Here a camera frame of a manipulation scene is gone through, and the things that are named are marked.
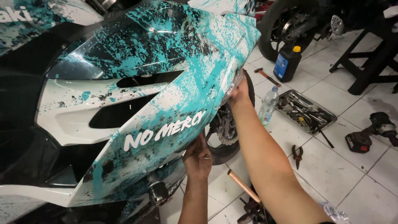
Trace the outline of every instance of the tool tray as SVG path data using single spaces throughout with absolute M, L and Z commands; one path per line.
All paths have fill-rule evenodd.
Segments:
M 289 102 L 293 102 L 294 108 L 289 104 Z M 320 129 L 324 130 L 337 120 L 337 116 L 334 113 L 307 98 L 306 96 L 302 95 L 301 93 L 297 92 L 296 90 L 289 90 L 281 94 L 275 108 L 310 135 L 316 135 L 317 133 L 319 133 L 319 129 L 316 128 L 318 124 Z M 298 110 L 302 110 L 303 112 L 318 111 L 321 113 L 311 115 L 297 114 L 296 116 L 294 116 L 290 114 L 289 108 L 291 108 L 290 111 L 296 110 L 298 108 Z M 310 130 L 307 130 L 302 125 L 302 123 L 298 119 L 296 119 L 299 116 L 304 118 Z

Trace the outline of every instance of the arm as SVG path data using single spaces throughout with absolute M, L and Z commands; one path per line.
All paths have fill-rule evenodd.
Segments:
M 188 181 L 178 224 L 207 223 L 207 180 L 212 160 L 204 157 L 211 157 L 211 154 L 203 135 L 199 135 L 183 158 Z
M 261 125 L 249 99 L 246 78 L 234 91 L 230 101 L 250 179 L 277 223 L 331 222 L 323 209 L 300 186 L 285 153 Z

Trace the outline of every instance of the hand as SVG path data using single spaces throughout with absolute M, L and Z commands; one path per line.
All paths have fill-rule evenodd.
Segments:
M 249 86 L 245 75 L 243 76 L 243 79 L 237 86 L 237 88 L 231 92 L 231 96 L 229 99 L 231 104 L 235 104 L 239 100 L 250 100 Z
M 189 179 L 207 180 L 212 166 L 212 159 L 203 134 L 199 134 L 189 146 L 184 154 L 183 161 Z

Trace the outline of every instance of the metal tray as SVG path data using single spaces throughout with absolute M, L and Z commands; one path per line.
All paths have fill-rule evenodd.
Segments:
M 312 111 L 322 111 L 323 113 L 320 113 L 319 115 L 316 115 L 320 118 L 323 118 L 324 120 L 327 121 L 326 124 L 322 124 L 320 126 L 321 130 L 324 130 L 325 128 L 329 127 L 331 124 L 333 124 L 336 120 L 337 120 L 337 115 L 335 115 L 334 113 L 332 113 L 331 111 L 329 111 L 328 109 L 322 107 L 321 105 L 317 104 L 316 102 L 312 101 L 311 99 L 307 98 L 306 96 L 302 95 L 301 93 L 297 92 L 296 90 L 289 90 L 286 91 L 285 93 L 282 93 L 279 96 L 279 101 L 278 104 L 283 101 L 284 99 L 288 98 L 288 97 L 293 97 L 296 99 L 301 100 L 301 102 L 305 103 L 308 105 L 309 108 L 311 108 Z M 288 117 L 293 123 L 295 123 L 297 126 L 299 126 L 302 130 L 304 130 L 306 133 L 310 134 L 310 135 L 316 135 L 317 133 L 319 133 L 318 129 L 315 129 L 314 131 L 310 132 L 307 131 L 300 122 L 295 121 L 294 119 L 292 119 L 287 113 L 286 111 L 278 108 L 278 104 L 275 106 L 276 110 L 280 111 L 282 114 L 284 114 L 286 117 Z

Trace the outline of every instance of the brake disc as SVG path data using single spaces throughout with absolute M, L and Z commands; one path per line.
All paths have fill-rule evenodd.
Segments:
M 234 144 L 236 141 L 239 140 L 238 136 L 236 136 L 234 139 L 231 140 L 227 140 L 221 133 L 217 133 L 217 135 L 219 136 L 219 140 L 223 145 L 232 145 Z

